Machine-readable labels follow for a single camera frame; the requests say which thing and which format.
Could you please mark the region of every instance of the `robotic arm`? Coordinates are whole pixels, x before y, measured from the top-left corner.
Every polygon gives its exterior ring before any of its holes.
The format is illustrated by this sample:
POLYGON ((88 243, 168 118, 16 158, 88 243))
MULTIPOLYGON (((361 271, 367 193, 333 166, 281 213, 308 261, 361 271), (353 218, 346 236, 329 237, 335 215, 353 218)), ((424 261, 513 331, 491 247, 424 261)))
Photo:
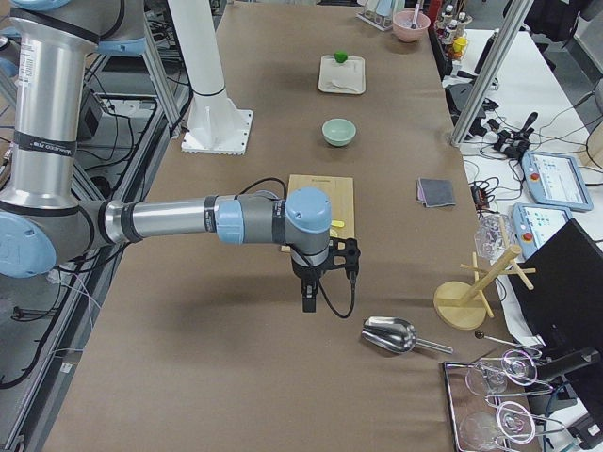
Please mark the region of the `robotic arm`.
POLYGON ((326 271, 345 268, 354 284, 356 241, 329 237, 329 199, 312 187, 286 201, 255 194, 79 202, 72 195, 86 55, 132 56, 144 50, 142 0, 105 0, 95 8, 97 3, 12 1, 11 17, 22 41, 13 163, 0 192, 0 273, 26 278, 103 246, 209 232, 227 243, 290 245, 305 312, 316 310, 319 279, 326 271))

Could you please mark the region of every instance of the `white square plate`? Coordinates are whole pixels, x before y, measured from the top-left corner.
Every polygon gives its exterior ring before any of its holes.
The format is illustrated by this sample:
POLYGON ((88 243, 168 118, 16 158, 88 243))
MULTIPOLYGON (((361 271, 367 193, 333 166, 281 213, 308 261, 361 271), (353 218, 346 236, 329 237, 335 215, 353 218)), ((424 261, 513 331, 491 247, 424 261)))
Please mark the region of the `white square plate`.
POLYGON ((365 59, 350 56, 346 62, 338 63, 332 55, 323 56, 320 59, 318 89, 336 94, 362 94, 367 89, 365 59))

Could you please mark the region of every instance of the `gray floor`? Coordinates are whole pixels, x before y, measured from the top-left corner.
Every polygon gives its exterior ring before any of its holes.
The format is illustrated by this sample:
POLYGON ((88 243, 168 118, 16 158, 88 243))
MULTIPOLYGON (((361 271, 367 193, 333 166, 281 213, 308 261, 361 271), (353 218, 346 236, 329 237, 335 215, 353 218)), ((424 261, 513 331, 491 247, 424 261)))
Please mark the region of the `gray floor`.
MULTIPOLYGON (((502 10, 506 3, 504 0, 469 0, 466 10, 473 17, 469 27, 499 28, 502 25, 502 10)), ((584 54, 579 44, 571 40, 563 46, 562 43, 551 42, 543 35, 534 35, 533 38, 537 43, 549 44, 544 55, 555 65, 553 73, 572 104, 593 90, 596 81, 601 78, 601 72, 584 54)), ((578 106, 576 110, 591 132, 601 122, 601 111, 597 108, 594 97, 578 106)))

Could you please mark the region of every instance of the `green bowl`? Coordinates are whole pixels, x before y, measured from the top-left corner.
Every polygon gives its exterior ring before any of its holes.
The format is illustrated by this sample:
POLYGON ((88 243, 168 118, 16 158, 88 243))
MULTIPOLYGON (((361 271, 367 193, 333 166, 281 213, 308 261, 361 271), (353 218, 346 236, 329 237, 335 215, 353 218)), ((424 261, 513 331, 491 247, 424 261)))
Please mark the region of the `green bowl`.
POLYGON ((346 146, 356 135, 356 126, 341 118, 334 118, 322 124, 322 136, 332 146, 346 146))

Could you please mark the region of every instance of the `black electronic device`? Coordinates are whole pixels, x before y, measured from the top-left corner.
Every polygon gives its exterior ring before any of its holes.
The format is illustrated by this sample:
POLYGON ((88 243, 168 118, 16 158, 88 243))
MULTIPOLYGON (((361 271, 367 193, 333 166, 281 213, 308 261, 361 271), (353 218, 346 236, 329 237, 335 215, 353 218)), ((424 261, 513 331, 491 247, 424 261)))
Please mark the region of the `black electronic device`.
MULTIPOLYGON (((545 343, 544 356, 553 360, 592 347, 603 351, 603 252, 575 219, 560 228, 523 265, 533 290, 510 277, 524 317, 545 343)), ((603 363, 578 370, 568 366, 565 376, 594 423, 603 426, 603 363)))

